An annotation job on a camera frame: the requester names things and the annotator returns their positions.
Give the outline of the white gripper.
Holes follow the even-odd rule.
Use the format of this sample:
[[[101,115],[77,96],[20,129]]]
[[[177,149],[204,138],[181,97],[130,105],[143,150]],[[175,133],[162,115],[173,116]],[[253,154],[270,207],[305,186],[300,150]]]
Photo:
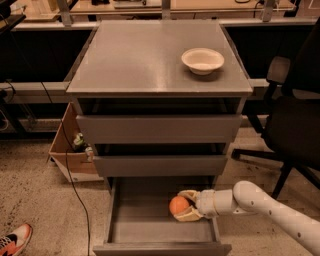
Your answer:
[[[174,215],[176,220],[180,222],[193,222],[200,220],[202,217],[210,219],[217,216],[214,190],[203,190],[201,192],[196,190],[182,190],[178,195],[196,203],[197,209],[194,206],[189,206],[181,213]]]

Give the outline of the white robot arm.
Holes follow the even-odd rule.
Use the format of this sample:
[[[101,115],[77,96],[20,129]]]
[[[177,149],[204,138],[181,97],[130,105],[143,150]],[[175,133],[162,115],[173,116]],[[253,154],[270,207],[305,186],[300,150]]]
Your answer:
[[[249,181],[227,190],[180,191],[171,199],[169,210],[180,222],[231,214],[265,215],[313,256],[320,256],[320,222],[278,202]]]

